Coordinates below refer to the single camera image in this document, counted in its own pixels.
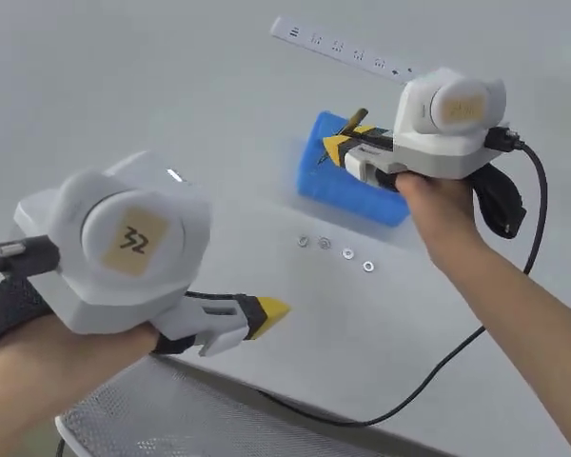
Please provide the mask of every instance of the white plastic casing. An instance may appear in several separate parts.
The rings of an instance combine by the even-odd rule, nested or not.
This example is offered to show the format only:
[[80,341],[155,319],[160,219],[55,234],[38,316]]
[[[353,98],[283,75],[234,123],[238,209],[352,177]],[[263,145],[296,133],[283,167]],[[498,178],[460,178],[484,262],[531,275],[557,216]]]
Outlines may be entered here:
[[[134,327],[178,303],[195,279],[209,241],[210,207],[197,188],[169,170],[174,172],[143,152],[104,173],[78,173],[61,188],[19,203],[17,234],[47,234],[61,255],[57,271],[30,281],[73,331]],[[141,211],[142,219],[150,215],[158,222],[145,226],[146,234],[160,229],[149,236],[155,243],[143,264],[131,252],[143,245],[137,235],[123,250],[129,257],[120,256],[120,247],[129,243],[124,235],[132,209],[133,216]],[[115,248],[116,257],[111,256]]]
[[[444,113],[445,104],[454,107],[452,113]],[[500,154],[483,144],[488,129],[500,123],[504,110],[501,81],[485,84],[449,69],[411,81],[398,106],[392,160],[408,165],[406,156],[414,156],[410,162],[415,167],[408,167],[413,171],[463,178]]]
[[245,327],[226,333],[218,333],[205,343],[204,347],[199,351],[199,355],[209,357],[235,348],[244,341],[248,332],[249,328]]

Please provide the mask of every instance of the cable connector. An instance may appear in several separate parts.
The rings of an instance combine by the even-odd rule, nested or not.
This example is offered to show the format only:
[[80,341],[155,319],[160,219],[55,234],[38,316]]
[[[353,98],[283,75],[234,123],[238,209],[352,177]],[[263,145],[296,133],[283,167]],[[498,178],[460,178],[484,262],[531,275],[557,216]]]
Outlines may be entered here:
[[508,127],[493,127],[486,134],[484,147],[501,152],[511,152],[514,149],[524,148],[524,142],[518,133]]
[[59,248],[47,235],[0,243],[0,273],[29,277],[53,271],[59,265]]

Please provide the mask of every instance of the white table surface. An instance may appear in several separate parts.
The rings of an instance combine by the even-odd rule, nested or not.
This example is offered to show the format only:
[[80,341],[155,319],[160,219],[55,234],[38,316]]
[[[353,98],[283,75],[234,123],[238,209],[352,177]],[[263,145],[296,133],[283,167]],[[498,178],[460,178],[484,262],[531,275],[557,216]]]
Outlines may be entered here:
[[[295,306],[264,344],[204,363],[372,417],[415,387],[475,320],[429,266],[409,221],[381,228],[295,195],[296,162],[317,113],[366,106],[372,121],[388,127],[401,88],[270,38],[281,13],[426,68],[504,78],[507,117],[541,154],[551,185],[533,276],[571,305],[571,0],[1,0],[0,240],[23,195],[134,151],[160,152],[217,202],[248,201],[218,204],[214,244],[195,286],[283,295]],[[537,215],[536,178],[521,154],[497,164],[519,185],[529,215],[514,242],[490,239],[521,264]],[[348,274],[355,264],[329,257],[338,250],[320,256],[293,248],[299,230],[332,233],[339,246],[375,255],[379,267],[371,278],[352,273],[339,283],[349,300],[332,300],[327,271]],[[240,241],[250,233],[265,248],[246,250]],[[282,260],[280,274],[259,268],[268,252]],[[417,271],[423,280],[411,279]],[[288,352],[291,341],[298,343]],[[462,455],[570,454],[490,338],[434,383],[380,427]]]

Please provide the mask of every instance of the yellow sticker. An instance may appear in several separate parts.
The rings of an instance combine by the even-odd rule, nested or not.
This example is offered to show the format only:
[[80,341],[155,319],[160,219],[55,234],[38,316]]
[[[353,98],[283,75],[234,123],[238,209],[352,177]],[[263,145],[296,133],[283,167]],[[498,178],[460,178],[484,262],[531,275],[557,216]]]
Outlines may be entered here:
[[484,118],[484,104],[483,95],[451,98],[443,102],[442,120],[445,124],[481,121]]
[[104,257],[104,267],[128,276],[141,276],[167,233],[169,221],[147,209],[125,211]]

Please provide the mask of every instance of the metal mesh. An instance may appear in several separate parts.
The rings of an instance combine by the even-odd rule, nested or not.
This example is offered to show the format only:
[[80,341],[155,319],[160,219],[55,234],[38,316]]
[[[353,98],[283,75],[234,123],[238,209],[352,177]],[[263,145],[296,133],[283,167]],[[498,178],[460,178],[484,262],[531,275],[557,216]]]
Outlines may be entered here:
[[378,457],[250,407],[146,358],[62,417],[93,457]]

